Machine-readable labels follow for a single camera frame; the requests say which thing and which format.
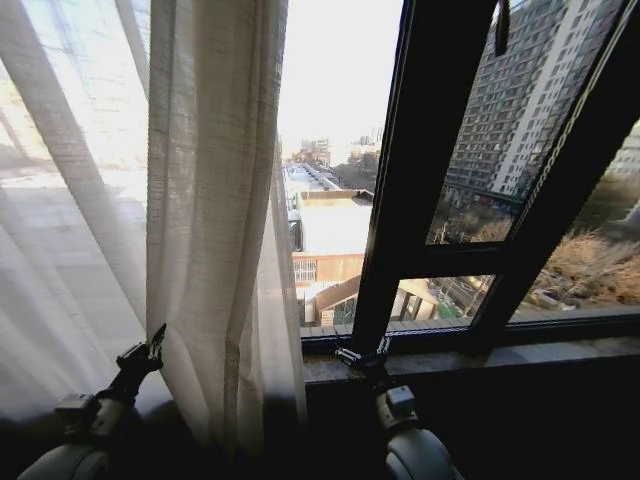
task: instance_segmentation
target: window handle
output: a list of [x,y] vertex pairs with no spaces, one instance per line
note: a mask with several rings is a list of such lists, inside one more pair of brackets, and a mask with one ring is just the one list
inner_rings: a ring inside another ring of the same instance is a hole
[[509,41],[509,0],[498,0],[500,12],[498,13],[498,21],[496,22],[496,57],[504,55],[507,51],[507,43]]

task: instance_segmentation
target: sheer white curtain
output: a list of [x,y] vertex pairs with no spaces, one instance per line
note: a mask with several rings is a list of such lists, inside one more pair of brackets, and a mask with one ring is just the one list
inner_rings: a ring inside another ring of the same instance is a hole
[[151,19],[147,331],[168,324],[164,377],[196,436],[253,452],[270,398],[304,416],[274,164],[286,3],[154,2]]
[[[104,387],[115,356],[144,336],[146,132],[144,89],[112,1],[2,2],[5,417]],[[145,385],[143,407],[168,398],[161,383]]]
[[[0,416],[104,387],[167,322],[198,438],[259,449],[265,398],[304,410],[269,188],[286,7],[153,8],[149,75],[148,0],[0,5]],[[169,398],[155,375],[139,405]]]

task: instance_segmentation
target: robotic claw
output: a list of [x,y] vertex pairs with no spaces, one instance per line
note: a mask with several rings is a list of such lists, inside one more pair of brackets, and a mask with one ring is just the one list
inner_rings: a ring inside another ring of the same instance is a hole
[[[66,443],[40,457],[18,480],[89,480],[111,478],[118,460],[133,446],[132,429],[140,423],[133,408],[145,377],[162,368],[161,344],[166,325],[150,342],[138,343],[116,359],[120,372],[97,395],[73,394],[63,398],[56,413],[65,421]],[[126,460],[121,460],[126,470]]]
[[447,448],[433,433],[420,428],[414,396],[407,385],[396,385],[384,362],[390,339],[382,339],[375,354],[360,355],[338,348],[336,356],[361,370],[372,383],[378,419],[388,439],[386,466],[398,480],[462,480]]

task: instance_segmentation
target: black window frame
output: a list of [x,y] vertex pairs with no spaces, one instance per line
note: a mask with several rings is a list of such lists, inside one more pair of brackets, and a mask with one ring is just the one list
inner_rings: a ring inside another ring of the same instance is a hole
[[[541,169],[507,238],[426,244],[495,6],[496,0],[468,2],[464,8],[408,0],[403,7],[353,333],[340,339],[357,352],[374,352],[385,335],[393,338],[392,353],[402,353],[488,351],[504,344],[640,334],[635,313],[509,323],[640,117],[640,70],[628,67],[640,45],[635,0],[621,4],[554,139],[545,161],[549,168]],[[429,129],[432,139],[425,149]],[[585,156],[592,161],[581,163],[577,180],[570,159]],[[495,278],[469,327],[387,334],[400,280],[481,274]],[[330,353],[335,345],[336,337],[302,339],[303,353]]]

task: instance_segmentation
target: dark wall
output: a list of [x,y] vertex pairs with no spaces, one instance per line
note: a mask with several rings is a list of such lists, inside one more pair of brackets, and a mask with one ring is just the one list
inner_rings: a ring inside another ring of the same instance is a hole
[[[480,478],[640,478],[636,359],[408,378],[423,424]],[[308,474],[383,477],[384,442],[363,383],[307,388]]]

